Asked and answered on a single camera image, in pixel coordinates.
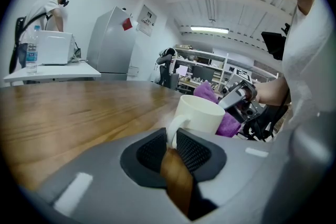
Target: office chair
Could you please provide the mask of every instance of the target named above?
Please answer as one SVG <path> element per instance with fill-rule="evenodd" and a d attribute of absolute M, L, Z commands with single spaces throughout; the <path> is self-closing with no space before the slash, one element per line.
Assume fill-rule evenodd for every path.
<path fill-rule="evenodd" d="M 277 112 L 278 109 L 279 106 L 276 105 L 265 106 L 263 113 L 259 117 L 245 123 L 243 132 L 240 132 L 240 134 L 248 138 L 248 140 L 255 140 L 254 136 L 263 141 L 265 141 L 265 139 L 269 136 L 273 137 L 272 132 L 267 131 L 266 127 L 270 122 L 272 122 L 274 126 L 287 112 L 288 106 L 284 105 L 280 108 L 279 112 Z"/>
<path fill-rule="evenodd" d="M 170 88 L 174 91 L 179 91 L 180 93 L 183 94 L 192 94 L 191 90 L 183 89 L 178 87 L 178 78 L 180 74 L 171 74 L 170 76 Z"/>

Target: person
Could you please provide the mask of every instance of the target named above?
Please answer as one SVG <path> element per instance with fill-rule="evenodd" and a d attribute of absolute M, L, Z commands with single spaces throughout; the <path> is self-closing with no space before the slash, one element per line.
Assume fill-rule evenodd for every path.
<path fill-rule="evenodd" d="M 37 0 L 27 14 L 25 24 L 34 17 L 46 13 L 47 15 L 54 16 L 58 31 L 63 32 L 63 18 L 58 5 L 63 4 L 64 2 L 65 0 Z M 44 22 L 45 17 L 42 16 L 31 23 L 26 31 L 21 34 L 20 45 L 18 47 L 18 60 L 22 68 L 26 67 L 28 37 L 33 34 L 36 25 L 40 26 L 40 29 L 42 30 L 45 29 Z"/>
<path fill-rule="evenodd" d="M 294 129 L 318 113 L 300 74 L 333 33 L 334 26 L 333 13 L 326 0 L 297 0 L 282 58 L 284 78 L 255 84 L 259 103 L 281 105 L 286 96 L 285 104 L 291 102 L 284 129 Z"/>

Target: white t-shirt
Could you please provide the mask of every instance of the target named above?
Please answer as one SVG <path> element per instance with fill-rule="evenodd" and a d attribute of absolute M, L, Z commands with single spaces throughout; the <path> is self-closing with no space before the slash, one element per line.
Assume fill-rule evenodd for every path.
<path fill-rule="evenodd" d="M 50 15 L 50 11 L 58 8 L 58 1 L 57 0 L 38 0 L 36 1 L 30 12 L 27 14 L 25 25 L 34 17 L 42 14 L 47 13 L 47 15 Z M 45 16 L 42 16 L 41 18 L 35 20 L 32 24 L 30 24 L 26 31 L 24 31 L 21 35 L 20 42 L 21 43 L 27 43 L 27 38 L 29 35 L 33 34 L 34 32 L 34 26 L 39 25 L 41 30 L 44 30 L 45 25 Z"/>
<path fill-rule="evenodd" d="M 300 74 L 318 49 L 326 43 L 334 26 L 333 12 L 326 0 L 314 0 L 307 16 L 296 8 L 282 58 L 283 75 L 292 102 L 292 117 L 286 119 L 284 129 L 294 129 L 319 112 Z"/>

